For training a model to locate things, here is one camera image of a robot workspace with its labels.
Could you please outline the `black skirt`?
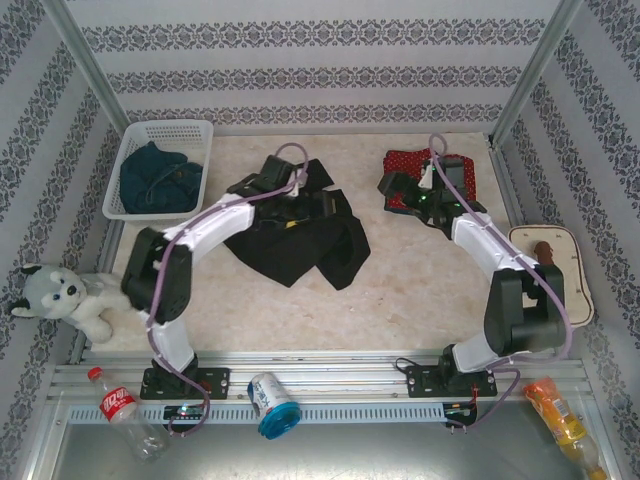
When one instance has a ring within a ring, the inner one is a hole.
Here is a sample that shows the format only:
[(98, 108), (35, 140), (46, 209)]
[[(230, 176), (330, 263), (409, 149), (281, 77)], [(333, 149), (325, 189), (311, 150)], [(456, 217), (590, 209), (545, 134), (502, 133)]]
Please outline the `black skirt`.
[(321, 161), (310, 160), (306, 183), (300, 189), (314, 194), (330, 191), (336, 213), (289, 230), (255, 230), (253, 221), (225, 245), (248, 267), (286, 287), (312, 268), (337, 290), (350, 286), (371, 250), (360, 219), (353, 214), (344, 192), (333, 190), (333, 185)]

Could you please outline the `red polka dot skirt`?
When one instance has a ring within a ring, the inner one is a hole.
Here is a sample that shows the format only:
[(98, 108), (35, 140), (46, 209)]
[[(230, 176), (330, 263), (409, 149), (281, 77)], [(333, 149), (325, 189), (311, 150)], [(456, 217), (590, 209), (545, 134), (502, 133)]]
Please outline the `red polka dot skirt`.
[[(468, 201), (476, 201), (476, 178), (474, 162), (471, 158), (462, 155), (453, 155), (463, 164), (463, 180), (455, 180), (454, 185), (461, 187), (461, 193)], [(431, 158), (428, 149), (416, 151), (389, 150), (383, 159), (383, 174), (402, 172), (415, 180), (421, 180), (426, 172), (426, 165)], [(396, 214), (410, 215), (411, 211), (401, 201), (400, 195), (385, 198), (384, 210)]]

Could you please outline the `teal denim skirt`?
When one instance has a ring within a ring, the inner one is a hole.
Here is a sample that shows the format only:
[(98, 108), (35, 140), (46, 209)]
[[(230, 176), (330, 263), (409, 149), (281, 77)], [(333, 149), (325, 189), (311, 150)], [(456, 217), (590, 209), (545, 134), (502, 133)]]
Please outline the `teal denim skirt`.
[(122, 162), (120, 200), (129, 214), (186, 213), (198, 203), (202, 178), (202, 165), (150, 141)]

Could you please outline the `white plastic basket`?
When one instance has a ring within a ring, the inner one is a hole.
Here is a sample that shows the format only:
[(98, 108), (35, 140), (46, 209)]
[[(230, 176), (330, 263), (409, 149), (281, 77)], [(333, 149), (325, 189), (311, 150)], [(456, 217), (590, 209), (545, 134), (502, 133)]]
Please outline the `white plastic basket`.
[[(103, 215), (112, 220), (131, 221), (172, 221), (182, 222), (196, 215), (202, 208), (208, 175), (214, 126), (206, 120), (175, 119), (136, 122), (124, 133), (115, 160), (111, 178), (102, 206)], [(164, 151), (185, 154), (191, 162), (203, 166), (198, 203), (186, 213), (170, 214), (129, 214), (124, 210), (119, 195), (119, 173), (122, 162), (135, 150), (153, 141)]]

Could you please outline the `white blue drink can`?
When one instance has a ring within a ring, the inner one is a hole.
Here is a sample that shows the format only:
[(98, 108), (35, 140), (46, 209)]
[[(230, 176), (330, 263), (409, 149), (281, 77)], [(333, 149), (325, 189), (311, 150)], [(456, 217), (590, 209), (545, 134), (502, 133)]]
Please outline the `white blue drink can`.
[(258, 417), (258, 432), (267, 440), (284, 435), (301, 420), (300, 405), (271, 373), (254, 376), (247, 394)]

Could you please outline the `orange drink bottle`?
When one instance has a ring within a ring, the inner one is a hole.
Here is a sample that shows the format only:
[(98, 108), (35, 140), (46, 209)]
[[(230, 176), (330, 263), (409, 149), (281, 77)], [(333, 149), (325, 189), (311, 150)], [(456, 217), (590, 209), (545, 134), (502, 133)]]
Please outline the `orange drink bottle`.
[(560, 394), (555, 382), (549, 377), (537, 380), (524, 386), (523, 393), (563, 455), (581, 468), (589, 480), (608, 480), (608, 474), (600, 464), (597, 443)]

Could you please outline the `grey white husky plush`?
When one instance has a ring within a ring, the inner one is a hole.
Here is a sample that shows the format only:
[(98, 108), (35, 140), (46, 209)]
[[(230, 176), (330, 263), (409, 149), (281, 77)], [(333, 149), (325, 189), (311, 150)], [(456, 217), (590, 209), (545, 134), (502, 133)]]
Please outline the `grey white husky plush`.
[(111, 325), (102, 318), (106, 310), (126, 312), (131, 303), (118, 277), (107, 273), (77, 274), (67, 268), (26, 264), (22, 297), (10, 304), (8, 313), (20, 318), (62, 320), (83, 332), (93, 343), (112, 337)]

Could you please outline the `grey metal sheet panel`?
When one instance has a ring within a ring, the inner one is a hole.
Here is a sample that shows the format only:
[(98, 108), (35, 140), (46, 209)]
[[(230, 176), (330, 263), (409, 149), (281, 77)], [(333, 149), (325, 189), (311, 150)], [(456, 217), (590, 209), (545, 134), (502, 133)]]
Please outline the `grey metal sheet panel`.
[(527, 402), (468, 432), (439, 423), (300, 424), (276, 440), (255, 424), (209, 424), (143, 464), (106, 423), (57, 405), (15, 480), (587, 480)]

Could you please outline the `clear bottle with red label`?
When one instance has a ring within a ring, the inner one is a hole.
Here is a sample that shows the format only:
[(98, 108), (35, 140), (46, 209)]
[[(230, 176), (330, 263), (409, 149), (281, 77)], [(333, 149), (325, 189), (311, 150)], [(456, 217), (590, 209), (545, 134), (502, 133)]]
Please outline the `clear bottle with red label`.
[(143, 463), (159, 459), (168, 449), (167, 435), (147, 420), (130, 390), (100, 367), (90, 369), (87, 377), (96, 391), (100, 412), (134, 458)]

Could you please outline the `aluminium side rail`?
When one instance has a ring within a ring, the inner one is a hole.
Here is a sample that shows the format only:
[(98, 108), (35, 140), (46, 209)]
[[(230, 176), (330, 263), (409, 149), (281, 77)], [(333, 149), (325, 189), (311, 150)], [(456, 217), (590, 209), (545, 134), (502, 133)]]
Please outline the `aluminium side rail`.
[(504, 156), (501, 150), (494, 146), (491, 135), (484, 135), (484, 137), (509, 225), (511, 227), (522, 226), (525, 223), (525, 216), (522, 213), (518, 195), (513, 186)]

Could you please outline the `aluminium mounting rail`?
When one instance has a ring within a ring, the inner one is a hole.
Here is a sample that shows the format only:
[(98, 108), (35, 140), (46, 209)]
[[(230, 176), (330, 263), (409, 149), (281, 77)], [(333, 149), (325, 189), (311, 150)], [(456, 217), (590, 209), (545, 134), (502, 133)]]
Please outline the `aluminium mounting rail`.
[[(229, 379), (222, 383), (229, 404), (245, 399), (247, 384), (263, 372), (274, 374), (303, 403), (373, 403), (409, 398), (406, 377), (397, 370), (399, 357), (422, 365), (435, 360), (431, 351), (214, 352), (202, 354), (200, 364), (230, 370)], [(151, 363), (135, 352), (112, 358), (89, 352), (78, 365), (53, 369), (46, 400), (69, 404), (90, 401), (94, 390), (87, 372), (94, 366), (101, 366), (115, 380), (138, 392), (144, 370)]]

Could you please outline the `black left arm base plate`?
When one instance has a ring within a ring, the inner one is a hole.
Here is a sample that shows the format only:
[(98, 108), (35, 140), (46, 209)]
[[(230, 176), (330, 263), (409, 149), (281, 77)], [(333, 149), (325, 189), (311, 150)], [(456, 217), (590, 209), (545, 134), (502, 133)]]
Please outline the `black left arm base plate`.
[[(226, 400), (230, 383), (228, 368), (198, 368), (193, 381), (202, 387), (211, 400)], [(164, 369), (144, 371), (139, 397), (142, 400), (203, 400), (203, 394)]]

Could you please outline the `aluminium frame post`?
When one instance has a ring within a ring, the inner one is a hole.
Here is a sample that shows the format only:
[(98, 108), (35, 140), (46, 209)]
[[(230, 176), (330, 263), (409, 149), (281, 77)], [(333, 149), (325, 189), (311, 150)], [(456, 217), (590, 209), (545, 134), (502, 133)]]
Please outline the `aluminium frame post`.
[(571, 25), (584, 0), (559, 0), (539, 42), (527, 62), (515, 89), (491, 131), (489, 144), (497, 149), (509, 134), (532, 90), (545, 71), (554, 51)]
[(66, 0), (39, 0), (114, 129), (123, 134), (130, 124), (107, 75), (100, 66)]

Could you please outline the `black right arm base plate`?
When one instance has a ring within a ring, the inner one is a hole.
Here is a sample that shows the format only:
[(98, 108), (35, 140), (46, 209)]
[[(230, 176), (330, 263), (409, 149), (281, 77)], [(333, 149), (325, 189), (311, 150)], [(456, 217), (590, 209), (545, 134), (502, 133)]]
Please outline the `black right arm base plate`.
[(410, 398), (495, 397), (498, 394), (494, 376), (486, 371), (449, 374), (437, 367), (411, 365), (406, 368), (405, 376)]

